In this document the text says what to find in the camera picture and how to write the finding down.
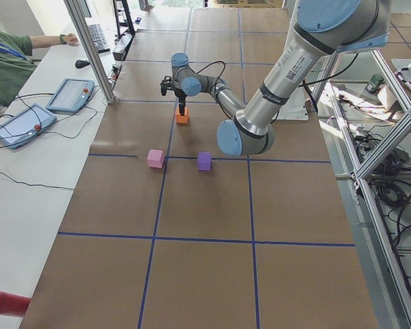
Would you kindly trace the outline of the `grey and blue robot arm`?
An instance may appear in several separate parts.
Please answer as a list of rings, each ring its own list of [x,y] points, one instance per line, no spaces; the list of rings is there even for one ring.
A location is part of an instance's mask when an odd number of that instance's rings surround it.
[[[391,9],[391,1],[299,1],[289,43],[248,103],[222,78],[195,73],[185,53],[172,56],[172,74],[161,81],[161,93],[173,91],[181,110],[187,97],[211,95],[229,115],[217,128],[219,149],[228,156],[262,154],[274,143],[273,117],[319,59],[383,47]]]

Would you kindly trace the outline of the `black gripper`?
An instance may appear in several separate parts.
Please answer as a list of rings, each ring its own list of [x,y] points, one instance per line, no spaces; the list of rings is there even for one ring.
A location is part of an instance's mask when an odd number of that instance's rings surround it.
[[[185,102],[186,102],[186,97],[187,95],[185,94],[185,92],[180,89],[180,88],[174,88],[173,89],[175,96],[178,98],[178,102],[179,102],[179,114],[180,115],[184,115],[185,113]]]

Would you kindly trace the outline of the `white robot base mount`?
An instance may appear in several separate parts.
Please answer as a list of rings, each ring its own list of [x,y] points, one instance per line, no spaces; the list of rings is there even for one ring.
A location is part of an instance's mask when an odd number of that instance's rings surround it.
[[[278,121],[307,121],[306,97],[303,87],[296,88],[278,113]]]

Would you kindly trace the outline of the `operator forearm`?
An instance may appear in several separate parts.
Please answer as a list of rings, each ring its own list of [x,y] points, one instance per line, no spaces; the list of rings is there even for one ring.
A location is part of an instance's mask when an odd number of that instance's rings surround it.
[[[66,44],[66,36],[30,36],[29,37],[33,49],[44,49],[56,45]]]

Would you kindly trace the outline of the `operator hand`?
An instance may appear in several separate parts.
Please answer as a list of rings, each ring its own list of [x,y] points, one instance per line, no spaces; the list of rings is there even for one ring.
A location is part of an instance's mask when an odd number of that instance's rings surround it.
[[[66,45],[76,46],[79,43],[78,37],[73,33],[63,35],[62,38]]]

